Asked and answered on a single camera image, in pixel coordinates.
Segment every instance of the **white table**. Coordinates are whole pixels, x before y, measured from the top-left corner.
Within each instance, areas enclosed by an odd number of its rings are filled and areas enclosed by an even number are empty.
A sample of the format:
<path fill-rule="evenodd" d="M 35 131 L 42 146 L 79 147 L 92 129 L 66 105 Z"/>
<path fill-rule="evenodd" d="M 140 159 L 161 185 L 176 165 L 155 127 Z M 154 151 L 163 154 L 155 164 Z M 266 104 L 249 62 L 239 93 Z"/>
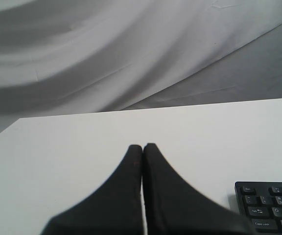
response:
<path fill-rule="evenodd" d="M 236 210 L 235 181 L 282 181 L 282 99 L 20 119 L 0 134 L 0 235 L 40 233 L 147 142 Z"/>

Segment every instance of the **white backdrop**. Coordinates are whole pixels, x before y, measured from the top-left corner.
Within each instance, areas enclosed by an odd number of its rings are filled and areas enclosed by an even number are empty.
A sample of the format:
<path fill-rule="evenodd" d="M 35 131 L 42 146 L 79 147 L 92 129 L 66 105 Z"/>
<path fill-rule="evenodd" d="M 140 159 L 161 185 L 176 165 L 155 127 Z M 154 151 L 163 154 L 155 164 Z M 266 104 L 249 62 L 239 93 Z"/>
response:
<path fill-rule="evenodd" d="M 282 97 L 282 0 L 0 0 L 20 117 Z"/>

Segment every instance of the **black pointed object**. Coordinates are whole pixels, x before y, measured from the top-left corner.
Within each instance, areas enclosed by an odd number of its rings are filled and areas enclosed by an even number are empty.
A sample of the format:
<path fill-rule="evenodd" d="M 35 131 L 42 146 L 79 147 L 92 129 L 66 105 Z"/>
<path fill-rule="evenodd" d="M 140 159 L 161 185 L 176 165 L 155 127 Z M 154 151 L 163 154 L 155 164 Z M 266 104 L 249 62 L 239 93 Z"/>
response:
<path fill-rule="evenodd" d="M 255 234 L 250 222 L 200 194 L 155 144 L 143 151 L 143 195 L 149 235 Z"/>
<path fill-rule="evenodd" d="M 53 217 L 42 235 L 142 235 L 141 158 L 142 148 L 131 145 L 108 180 L 91 196 Z"/>

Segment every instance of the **white fabric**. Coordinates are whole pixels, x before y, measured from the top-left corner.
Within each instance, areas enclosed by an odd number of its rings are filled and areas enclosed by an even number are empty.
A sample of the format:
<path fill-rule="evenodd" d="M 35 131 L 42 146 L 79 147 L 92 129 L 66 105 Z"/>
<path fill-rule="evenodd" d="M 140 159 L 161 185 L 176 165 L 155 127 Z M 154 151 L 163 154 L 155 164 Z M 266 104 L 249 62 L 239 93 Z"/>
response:
<path fill-rule="evenodd" d="M 282 0 L 0 0 L 0 131 L 20 117 L 124 109 L 280 25 Z"/>

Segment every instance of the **black keyboard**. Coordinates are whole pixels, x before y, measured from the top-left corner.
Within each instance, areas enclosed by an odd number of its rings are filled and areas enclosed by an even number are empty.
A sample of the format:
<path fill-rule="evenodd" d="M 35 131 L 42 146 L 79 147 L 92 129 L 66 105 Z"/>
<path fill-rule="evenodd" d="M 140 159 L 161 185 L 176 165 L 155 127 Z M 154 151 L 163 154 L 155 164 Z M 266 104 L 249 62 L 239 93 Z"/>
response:
<path fill-rule="evenodd" d="M 259 233 L 282 234 L 282 183 L 236 182 L 240 214 Z"/>

